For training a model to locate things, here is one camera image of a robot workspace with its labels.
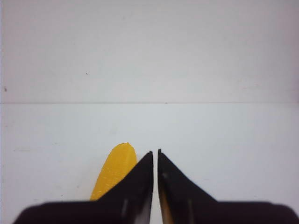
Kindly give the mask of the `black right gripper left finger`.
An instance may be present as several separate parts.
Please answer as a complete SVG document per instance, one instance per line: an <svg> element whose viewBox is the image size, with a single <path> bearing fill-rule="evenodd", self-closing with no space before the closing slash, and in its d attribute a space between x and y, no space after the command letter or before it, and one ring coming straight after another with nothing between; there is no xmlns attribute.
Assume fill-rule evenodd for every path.
<svg viewBox="0 0 299 224"><path fill-rule="evenodd" d="M148 224L153 194L153 153L96 201L43 203L24 209L16 224Z"/></svg>

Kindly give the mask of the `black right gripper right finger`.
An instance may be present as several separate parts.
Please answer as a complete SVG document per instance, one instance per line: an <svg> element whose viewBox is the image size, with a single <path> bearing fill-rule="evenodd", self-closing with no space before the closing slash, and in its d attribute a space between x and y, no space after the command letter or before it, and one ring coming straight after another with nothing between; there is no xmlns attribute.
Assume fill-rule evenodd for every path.
<svg viewBox="0 0 299 224"><path fill-rule="evenodd" d="M217 201L192 182L161 150L158 192L165 224L297 224L288 206L261 201Z"/></svg>

